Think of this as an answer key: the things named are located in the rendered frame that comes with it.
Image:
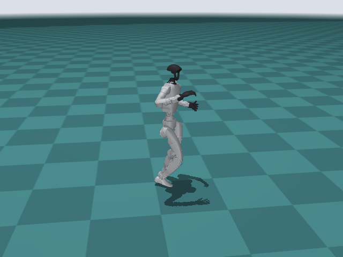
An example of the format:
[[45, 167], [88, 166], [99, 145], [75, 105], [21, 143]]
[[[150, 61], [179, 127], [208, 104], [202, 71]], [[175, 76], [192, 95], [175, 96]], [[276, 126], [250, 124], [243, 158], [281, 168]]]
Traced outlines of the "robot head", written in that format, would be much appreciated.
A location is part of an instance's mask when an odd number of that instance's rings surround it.
[[[172, 64], [172, 65], [169, 65], [167, 67], [167, 71], [171, 71], [172, 74], [174, 74], [174, 78], [170, 78], [168, 82], [174, 82], [174, 83], [171, 83], [171, 84], [175, 84], [175, 80], [177, 81], [179, 79], [179, 76], [180, 76], [180, 71], [182, 70], [182, 68], [176, 64]], [[177, 77], [176, 77], [176, 73], [177, 73]], [[167, 83], [168, 83], [167, 82]]]

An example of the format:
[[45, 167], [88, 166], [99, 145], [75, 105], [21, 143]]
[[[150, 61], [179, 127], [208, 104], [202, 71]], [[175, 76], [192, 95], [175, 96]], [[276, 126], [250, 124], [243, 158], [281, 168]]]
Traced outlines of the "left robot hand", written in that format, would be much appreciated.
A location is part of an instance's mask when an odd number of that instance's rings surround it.
[[188, 102], [188, 103], [189, 103], [189, 107], [188, 107], [188, 108], [192, 108], [194, 111], [197, 111], [196, 109], [198, 109], [198, 108], [197, 108], [197, 107], [198, 107], [198, 106], [197, 106], [198, 104], [196, 104], [196, 102], [197, 102], [197, 101], [195, 101], [195, 102], [193, 102], [193, 103], [192, 103], [192, 102]]

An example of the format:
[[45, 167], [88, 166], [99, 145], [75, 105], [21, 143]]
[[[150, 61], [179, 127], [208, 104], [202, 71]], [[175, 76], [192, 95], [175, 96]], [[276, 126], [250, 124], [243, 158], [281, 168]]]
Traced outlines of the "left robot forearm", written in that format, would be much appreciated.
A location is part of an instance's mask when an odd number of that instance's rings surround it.
[[181, 106], [184, 106], [184, 107], [189, 107], [189, 103], [187, 101], [183, 101], [183, 100], [178, 102], [178, 105], [181, 105]]

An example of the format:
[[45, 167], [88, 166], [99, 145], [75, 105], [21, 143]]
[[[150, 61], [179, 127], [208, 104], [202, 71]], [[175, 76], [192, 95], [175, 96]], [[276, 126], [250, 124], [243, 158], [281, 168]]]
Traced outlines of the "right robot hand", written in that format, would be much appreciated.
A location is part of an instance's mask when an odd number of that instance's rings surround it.
[[190, 96], [190, 95], [195, 95], [196, 96], [196, 93], [192, 90], [190, 91], [186, 91], [184, 92], [183, 94], [179, 94], [181, 97], [179, 97], [177, 100], [180, 101], [180, 100], [183, 100], [184, 97], [187, 97], [187, 96]]

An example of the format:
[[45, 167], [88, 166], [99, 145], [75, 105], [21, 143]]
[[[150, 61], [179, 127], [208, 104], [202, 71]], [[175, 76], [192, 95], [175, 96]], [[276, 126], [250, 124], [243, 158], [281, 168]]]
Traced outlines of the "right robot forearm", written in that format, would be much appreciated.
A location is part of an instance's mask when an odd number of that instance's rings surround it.
[[181, 97], [180, 95], [176, 95], [174, 97], [170, 97], [170, 98], [165, 98], [165, 99], [157, 99], [155, 102], [156, 103], [163, 103], [165, 106], [168, 105], [168, 104], [173, 104], [173, 103], [176, 103], [176, 102], [180, 102], [178, 101], [177, 99]]

